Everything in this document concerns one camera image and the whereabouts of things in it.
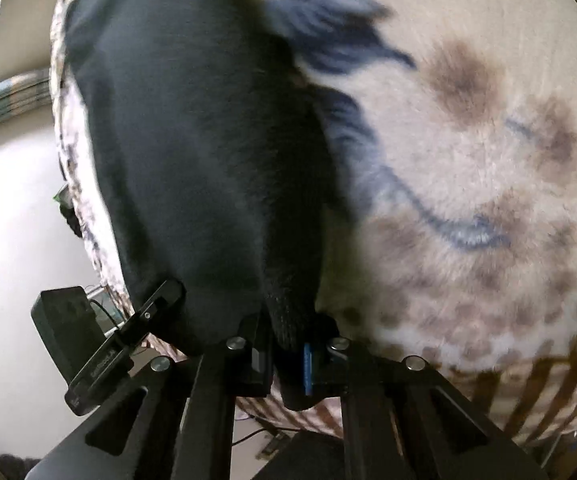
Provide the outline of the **black knit garment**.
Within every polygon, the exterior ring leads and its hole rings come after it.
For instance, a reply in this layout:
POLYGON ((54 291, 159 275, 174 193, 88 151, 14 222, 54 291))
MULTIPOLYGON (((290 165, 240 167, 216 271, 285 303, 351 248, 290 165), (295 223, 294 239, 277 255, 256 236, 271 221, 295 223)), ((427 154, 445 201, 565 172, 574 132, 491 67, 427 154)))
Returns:
POLYGON ((72 0, 64 36, 130 300, 177 278, 200 338, 266 307, 305 344, 333 170, 287 43, 252 0, 72 0))

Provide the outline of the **floral fleece blanket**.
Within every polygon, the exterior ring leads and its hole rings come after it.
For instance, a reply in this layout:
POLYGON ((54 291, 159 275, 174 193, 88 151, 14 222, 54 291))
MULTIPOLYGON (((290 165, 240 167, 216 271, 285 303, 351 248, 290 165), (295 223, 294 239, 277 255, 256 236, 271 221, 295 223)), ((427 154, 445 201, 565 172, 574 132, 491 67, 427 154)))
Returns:
MULTIPOLYGON (((315 96, 333 170, 315 313, 435 365, 507 436, 577 430, 577 0, 252 0, 315 96)), ((88 112, 51 26, 61 165, 128 295, 88 112)))

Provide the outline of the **striped curtain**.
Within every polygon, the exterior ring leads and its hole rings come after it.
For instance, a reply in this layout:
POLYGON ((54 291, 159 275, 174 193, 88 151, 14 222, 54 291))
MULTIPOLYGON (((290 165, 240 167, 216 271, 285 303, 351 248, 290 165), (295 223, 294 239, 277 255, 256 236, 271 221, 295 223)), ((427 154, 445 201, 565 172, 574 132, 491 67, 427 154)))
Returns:
POLYGON ((0 81, 0 124, 51 103, 47 67, 0 81))

